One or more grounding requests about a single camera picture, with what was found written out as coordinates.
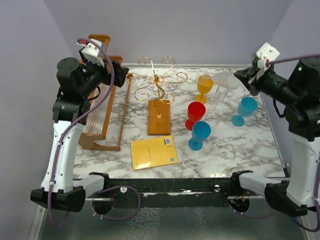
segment white wall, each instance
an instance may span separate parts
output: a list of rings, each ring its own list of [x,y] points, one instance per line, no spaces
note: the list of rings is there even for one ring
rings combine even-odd
[[[56,66],[70,56],[42,0],[0,3],[0,239],[28,238],[52,145]]]
[[[75,41],[108,34],[108,53],[137,63],[249,64],[292,0],[44,0],[71,52]]]

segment black metal frame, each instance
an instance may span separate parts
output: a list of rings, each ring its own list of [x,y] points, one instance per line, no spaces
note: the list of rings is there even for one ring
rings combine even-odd
[[[105,174],[104,189],[115,186],[135,188],[141,199],[141,207],[176,208],[176,207],[228,207],[228,197],[237,196],[232,189],[231,179],[218,178],[141,178],[110,179]],[[138,198],[135,192],[128,189],[122,193],[120,189],[113,192],[94,194],[95,198],[110,198],[114,194],[117,208],[136,208]],[[246,196],[256,196],[247,191]]]

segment white marble surface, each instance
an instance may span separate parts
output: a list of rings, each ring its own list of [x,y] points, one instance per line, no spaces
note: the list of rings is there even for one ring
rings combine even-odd
[[[156,73],[161,75],[165,70],[157,68]],[[217,86],[206,95],[208,102],[205,104],[206,113],[202,120],[211,126],[211,136],[203,143],[200,151],[189,149],[191,132],[185,128],[187,108],[198,94],[196,74],[202,70],[214,75],[218,72],[234,72],[237,68],[173,68],[166,81],[176,81],[177,72],[186,72],[189,79],[181,84],[161,85],[167,93],[172,92],[176,96],[170,107],[171,134],[178,156],[177,164],[133,170],[130,143],[154,138],[147,135],[148,101],[137,101],[133,95],[135,89],[144,86],[147,80],[137,77],[136,83],[131,86],[121,151],[92,151],[79,146],[73,169],[74,177],[85,178],[90,172],[100,172],[108,173],[111,178],[209,178],[230,177],[232,172],[240,170],[252,170],[267,177],[283,177],[279,154],[261,98],[255,97],[259,108],[253,116],[246,118],[243,127],[235,127],[230,122],[231,116],[237,113],[241,99],[250,95],[242,85],[230,91],[225,102],[218,104],[219,113],[211,111]],[[152,70],[147,67],[131,68],[130,72],[143,76],[152,74]],[[123,90],[122,94],[118,94],[115,106],[122,104],[124,93]],[[109,129],[114,130],[121,124],[122,113],[116,107],[112,108],[112,112]]]

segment clear glass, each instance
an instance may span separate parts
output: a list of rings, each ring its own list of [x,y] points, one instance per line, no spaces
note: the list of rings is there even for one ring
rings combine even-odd
[[[212,81],[230,90],[235,90],[241,85],[241,81],[234,76],[234,72],[218,72],[213,75]]]

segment purple cable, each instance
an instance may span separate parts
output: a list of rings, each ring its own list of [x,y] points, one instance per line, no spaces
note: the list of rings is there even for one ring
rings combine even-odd
[[[58,162],[58,156],[59,156],[59,152],[60,152],[60,147],[61,147],[61,144],[63,143],[63,140],[65,138],[65,136],[67,135],[67,133],[69,132],[69,130],[74,126],[76,125],[79,121],[81,121],[83,118],[85,118],[86,116],[88,116],[90,113],[92,113],[95,109],[97,109],[106,99],[107,97],[109,96],[113,86],[114,86],[114,81],[115,81],[115,71],[114,71],[114,67],[112,65],[112,62],[109,58],[109,56],[107,55],[107,53],[105,53],[105,51],[98,45],[96,44],[94,41],[88,39],[88,38],[78,38],[77,42],[79,43],[80,41],[86,41],[87,43],[91,43],[93,44],[95,47],[97,47],[101,52],[102,54],[105,56],[106,58],[106,61],[107,61],[107,64],[109,64],[110,66],[110,69],[111,69],[111,82],[110,82],[110,86],[106,92],[106,94],[104,95],[104,97],[101,99],[101,101],[96,105],[94,106],[93,108],[91,108],[89,111],[85,112],[83,115],[81,115],[80,117],[78,117],[76,120],[74,120],[65,130],[64,132],[61,134],[61,137],[58,141],[58,143],[60,143],[56,149],[55,149],[55,154],[54,154],[54,159],[53,159],[53,164],[52,164],[52,171],[51,171],[51,176],[50,176],[50,182],[53,183],[55,181],[55,173],[56,173],[56,170],[57,170],[57,162]],[[52,190],[53,190],[53,185],[50,185],[49,186],[49,191],[48,191],[48,214],[49,214],[49,219],[50,219],[50,222],[52,224],[52,226],[56,229],[58,228],[61,228],[68,215],[69,215],[69,212],[67,212],[62,220],[62,222],[60,224],[57,224],[54,220],[54,216],[53,216],[53,213],[52,213],[52,206],[51,206],[51,197],[52,197]]]
[[[119,217],[118,218],[118,217],[99,215],[99,214],[97,214],[97,212],[95,210],[95,207],[92,205],[92,211],[94,212],[95,215],[97,215],[97,216],[99,216],[101,218],[104,218],[104,219],[116,220],[116,221],[124,221],[124,220],[129,220],[129,219],[133,218],[135,215],[138,214],[138,212],[140,210],[140,206],[141,206],[141,198],[140,198],[140,195],[139,195],[138,191],[135,188],[133,188],[132,186],[113,186],[113,187],[110,187],[110,188],[102,190],[102,191],[97,191],[95,194],[102,194],[102,193],[105,193],[105,192],[108,192],[108,191],[111,191],[111,190],[114,190],[114,189],[119,189],[119,188],[127,188],[127,189],[131,189],[131,190],[133,190],[135,192],[135,194],[138,197],[138,207],[136,208],[136,211],[131,216]]]
[[[300,59],[314,58],[314,57],[320,57],[320,53],[307,54],[307,55],[302,55],[302,56],[294,56],[294,57],[288,57],[288,58],[284,58],[284,59],[280,59],[280,60],[269,61],[269,62],[266,62],[265,65],[269,66],[272,64],[280,64],[280,63],[285,63],[285,62],[290,62],[290,61],[295,61],[295,60],[300,60]]]
[[[233,210],[234,213],[236,214],[239,214],[241,216],[244,216],[246,218],[249,218],[249,219],[267,219],[267,218],[270,218],[274,215],[274,211],[269,213],[268,215],[265,215],[265,216],[253,216],[253,215],[248,215],[248,214],[244,214],[243,212],[239,212],[237,210],[235,210],[230,204],[229,204],[229,208],[231,208]]]

